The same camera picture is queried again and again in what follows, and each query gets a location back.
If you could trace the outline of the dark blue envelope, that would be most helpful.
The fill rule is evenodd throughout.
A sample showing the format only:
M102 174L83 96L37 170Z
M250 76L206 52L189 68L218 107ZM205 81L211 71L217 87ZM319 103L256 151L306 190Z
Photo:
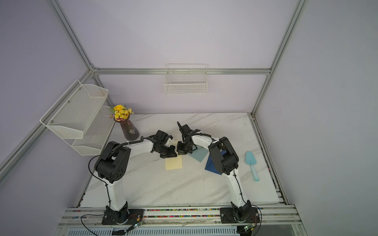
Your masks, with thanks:
M205 170L212 172L212 173L215 173L215 174L218 174L218 175L223 174L225 172L225 167L221 162L222 160L223 160L223 158L221 158L221 159L216 158L216 161L214 161L213 158L212 158L211 152L209 152L207 163L205 165Z

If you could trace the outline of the light teal envelope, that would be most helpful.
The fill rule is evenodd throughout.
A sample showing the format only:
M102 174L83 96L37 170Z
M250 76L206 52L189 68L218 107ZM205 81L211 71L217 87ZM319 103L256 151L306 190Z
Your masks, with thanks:
M192 153L188 155L198 162L202 162L204 158L208 155L209 151L201 146L194 146Z

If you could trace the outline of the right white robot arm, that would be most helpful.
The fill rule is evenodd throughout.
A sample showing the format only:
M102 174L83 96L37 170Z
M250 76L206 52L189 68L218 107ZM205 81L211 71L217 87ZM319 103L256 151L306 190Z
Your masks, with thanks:
M177 123L182 135L178 142L179 155L192 153L194 147L202 147L209 152L209 156L217 172L227 178L227 186L231 194L231 206L233 217L230 221L244 223L250 217L252 204L247 199L241 186L238 172L239 157L228 138L216 139L209 134L202 133L199 129L192 130L188 125Z

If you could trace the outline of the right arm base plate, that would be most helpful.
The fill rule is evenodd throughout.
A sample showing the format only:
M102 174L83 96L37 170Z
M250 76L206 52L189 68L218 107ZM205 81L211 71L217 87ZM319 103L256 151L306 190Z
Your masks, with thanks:
M260 223L260 216L256 208L241 210L232 207L220 208L221 223Z

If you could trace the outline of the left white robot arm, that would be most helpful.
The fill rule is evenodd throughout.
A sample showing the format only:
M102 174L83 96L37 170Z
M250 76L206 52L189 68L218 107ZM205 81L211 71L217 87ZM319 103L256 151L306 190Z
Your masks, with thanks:
M109 142L95 163L95 171L104 181L109 197L109 209L121 211L126 204L123 185L118 183L126 173L130 158L143 153L159 153L161 158L177 157L174 138L159 130L155 135L125 143Z

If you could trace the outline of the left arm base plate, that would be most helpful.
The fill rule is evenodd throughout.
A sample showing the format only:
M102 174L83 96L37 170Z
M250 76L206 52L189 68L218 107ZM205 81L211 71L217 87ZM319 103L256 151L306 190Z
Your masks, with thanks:
M106 209L102 219L102 225L134 225L143 219L143 209L124 209L114 211Z

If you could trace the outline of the pale yellow envelope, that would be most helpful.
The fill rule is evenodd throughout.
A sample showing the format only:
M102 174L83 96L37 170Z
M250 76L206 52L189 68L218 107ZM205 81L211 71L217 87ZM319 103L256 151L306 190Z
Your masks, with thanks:
M181 155L178 155L177 157L165 159L166 170L176 170L176 169L182 169L182 168L183 168L183 162L182 162Z

